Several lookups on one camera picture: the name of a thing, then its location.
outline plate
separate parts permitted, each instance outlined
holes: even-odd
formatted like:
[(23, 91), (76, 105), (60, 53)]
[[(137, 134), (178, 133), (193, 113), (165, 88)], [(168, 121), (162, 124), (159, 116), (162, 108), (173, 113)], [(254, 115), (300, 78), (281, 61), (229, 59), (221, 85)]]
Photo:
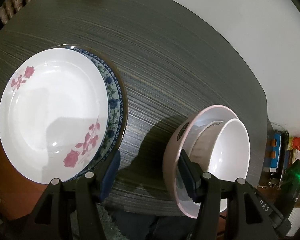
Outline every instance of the plate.
[(79, 174), (73, 177), (73, 179), (77, 179), (82, 174), (93, 171), (99, 162), (106, 160), (111, 151), (119, 148), (127, 125), (128, 98), (118, 69), (105, 55), (82, 45), (66, 44), (57, 46), (57, 48), (67, 48), (77, 51), (91, 60), (100, 71), (108, 92), (110, 110), (105, 139), (91, 162)]
[(12, 165), (26, 178), (66, 181), (95, 156), (109, 115), (105, 82), (79, 52), (48, 49), (26, 60), (0, 102), (0, 138)]

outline white bowl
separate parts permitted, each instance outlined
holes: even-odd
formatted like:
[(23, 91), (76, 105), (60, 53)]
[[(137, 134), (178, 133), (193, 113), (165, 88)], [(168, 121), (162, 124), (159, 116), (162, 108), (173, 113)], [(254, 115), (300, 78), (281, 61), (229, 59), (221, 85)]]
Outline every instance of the white bowl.
[[(167, 144), (163, 156), (163, 178), (168, 192), (175, 199), (179, 209), (188, 217), (197, 218), (200, 207), (189, 198), (177, 168), (181, 149), (184, 149), (189, 155), (205, 127), (220, 122), (225, 124), (236, 118), (236, 114), (226, 106), (209, 106), (181, 124)], [(220, 211), (225, 209), (225, 205), (226, 200), (221, 200)]]
[[(239, 119), (231, 119), (208, 126), (195, 142), (189, 158), (198, 163), (202, 171), (208, 171), (218, 179), (245, 179), (249, 167), (250, 143), (244, 124)], [(220, 212), (226, 207), (226, 199), (222, 199)]]
[(48, 49), (26, 60), (0, 102), (0, 138), (12, 165), (48, 184), (78, 174), (100, 147), (108, 97), (96, 66), (69, 49)]

